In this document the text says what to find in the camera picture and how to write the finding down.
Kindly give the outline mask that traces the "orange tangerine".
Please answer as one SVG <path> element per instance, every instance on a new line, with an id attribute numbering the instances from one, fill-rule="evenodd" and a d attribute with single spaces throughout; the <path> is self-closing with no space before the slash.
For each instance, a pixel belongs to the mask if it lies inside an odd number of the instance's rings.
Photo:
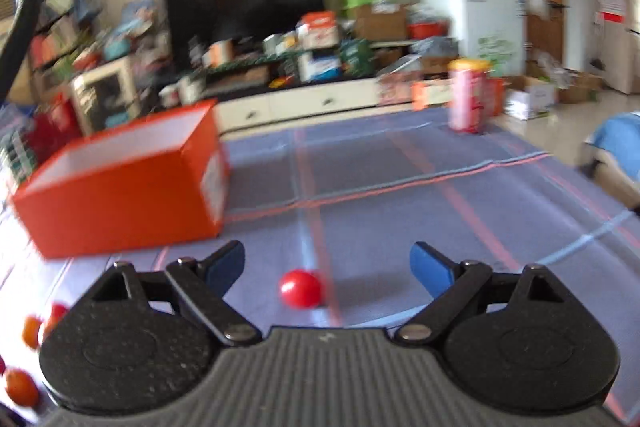
<path id="1" fill-rule="evenodd" d="M 39 317 L 36 317 L 35 315 L 29 315 L 28 317 L 25 317 L 22 329 L 22 340 L 23 343 L 25 343 L 25 345 L 29 347 L 29 349 L 39 349 L 39 331 L 41 325 L 42 321 Z"/>
<path id="2" fill-rule="evenodd" d="M 3 374 L 3 387 L 9 399 L 19 407 L 33 409 L 40 400 L 40 393 L 29 373 L 21 369 L 7 369 Z"/>

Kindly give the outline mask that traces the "orange cardboard box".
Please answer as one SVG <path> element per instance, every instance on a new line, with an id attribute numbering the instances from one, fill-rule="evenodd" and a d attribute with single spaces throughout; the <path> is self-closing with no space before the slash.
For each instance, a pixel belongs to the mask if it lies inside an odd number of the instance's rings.
<path id="1" fill-rule="evenodd" d="M 213 102 L 76 140 L 12 195 L 47 259 L 212 239 L 224 225 L 230 165 Z"/>

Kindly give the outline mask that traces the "red tomato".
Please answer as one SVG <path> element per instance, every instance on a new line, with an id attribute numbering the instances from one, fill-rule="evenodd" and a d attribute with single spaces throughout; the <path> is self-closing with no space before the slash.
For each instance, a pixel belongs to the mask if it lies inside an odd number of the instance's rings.
<path id="1" fill-rule="evenodd" d="M 292 270 L 286 272 L 279 282 L 281 300 L 294 309 L 314 309 L 323 303 L 324 290 L 314 272 Z"/>

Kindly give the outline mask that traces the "blue plaid tablecloth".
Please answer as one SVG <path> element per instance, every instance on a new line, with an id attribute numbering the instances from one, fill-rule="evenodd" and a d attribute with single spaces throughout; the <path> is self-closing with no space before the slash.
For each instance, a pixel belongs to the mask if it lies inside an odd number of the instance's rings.
<path id="1" fill-rule="evenodd" d="M 419 241 L 497 271 L 543 263 L 613 337 L 622 365 L 610 406 L 639 416 L 639 220 L 576 169 L 497 127 L 457 134 L 438 109 L 273 131 L 230 141 L 218 239 L 129 251 L 141 271 L 246 249 L 229 303 L 273 325 L 395 326 L 427 303 L 409 269 Z M 314 272 L 323 303 L 294 309 L 281 277 Z"/>

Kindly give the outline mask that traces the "white glass-door cabinet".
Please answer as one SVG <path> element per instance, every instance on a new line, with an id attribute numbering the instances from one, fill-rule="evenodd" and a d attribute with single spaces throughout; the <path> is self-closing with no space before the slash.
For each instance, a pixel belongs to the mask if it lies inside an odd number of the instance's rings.
<path id="1" fill-rule="evenodd" d="M 70 83 L 70 93 L 85 136 L 128 124 L 141 114 L 129 56 L 82 72 Z"/>

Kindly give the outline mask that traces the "white TV cabinet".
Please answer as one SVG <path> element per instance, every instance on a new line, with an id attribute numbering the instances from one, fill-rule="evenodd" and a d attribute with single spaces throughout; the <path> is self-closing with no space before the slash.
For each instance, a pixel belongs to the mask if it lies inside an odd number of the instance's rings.
<path id="1" fill-rule="evenodd" d="M 267 124 L 372 108 L 378 105 L 375 78 L 305 84 L 266 94 L 243 96 L 216 105 L 220 133 Z"/>

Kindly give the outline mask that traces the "red yellow-lidded canister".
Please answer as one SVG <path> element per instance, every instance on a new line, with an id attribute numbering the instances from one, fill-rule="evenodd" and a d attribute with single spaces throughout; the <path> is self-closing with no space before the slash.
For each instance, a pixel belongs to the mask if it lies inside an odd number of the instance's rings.
<path id="1" fill-rule="evenodd" d="M 449 63 L 448 124 L 459 133 L 479 134 L 486 120 L 485 102 L 490 63 L 457 58 Z"/>

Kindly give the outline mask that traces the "white chest freezer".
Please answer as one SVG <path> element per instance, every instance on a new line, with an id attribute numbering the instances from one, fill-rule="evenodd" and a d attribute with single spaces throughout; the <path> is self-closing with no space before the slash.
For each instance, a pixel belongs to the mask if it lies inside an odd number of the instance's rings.
<path id="1" fill-rule="evenodd" d="M 525 0 L 420 0 L 422 8 L 449 20 L 459 54 L 484 58 L 499 77 L 525 72 Z"/>

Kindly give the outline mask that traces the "dark bookshelf left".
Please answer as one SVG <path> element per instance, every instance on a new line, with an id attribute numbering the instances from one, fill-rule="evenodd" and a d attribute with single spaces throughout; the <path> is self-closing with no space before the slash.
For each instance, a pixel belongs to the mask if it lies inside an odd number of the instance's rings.
<path id="1" fill-rule="evenodd" d="M 42 0 L 27 54 L 36 102 L 54 98 L 81 70 L 75 63 L 96 44 L 101 11 L 99 0 Z"/>

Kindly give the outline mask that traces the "brown cardboard box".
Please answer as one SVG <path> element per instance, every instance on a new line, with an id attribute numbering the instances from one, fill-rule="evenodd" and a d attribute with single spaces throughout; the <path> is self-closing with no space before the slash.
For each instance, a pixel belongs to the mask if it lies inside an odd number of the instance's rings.
<path id="1" fill-rule="evenodd" d="M 352 10 L 354 31 L 358 38 L 372 42 L 406 40 L 408 38 L 406 9 L 399 5 L 390 11 L 375 11 L 372 5 Z"/>

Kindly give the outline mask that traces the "red white carton box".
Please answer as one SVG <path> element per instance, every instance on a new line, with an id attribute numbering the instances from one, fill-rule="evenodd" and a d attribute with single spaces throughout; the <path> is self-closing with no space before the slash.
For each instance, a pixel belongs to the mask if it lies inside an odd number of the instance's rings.
<path id="1" fill-rule="evenodd" d="M 340 31 L 332 11 L 305 14 L 298 22 L 296 32 L 303 50 L 329 49 L 340 44 Z"/>

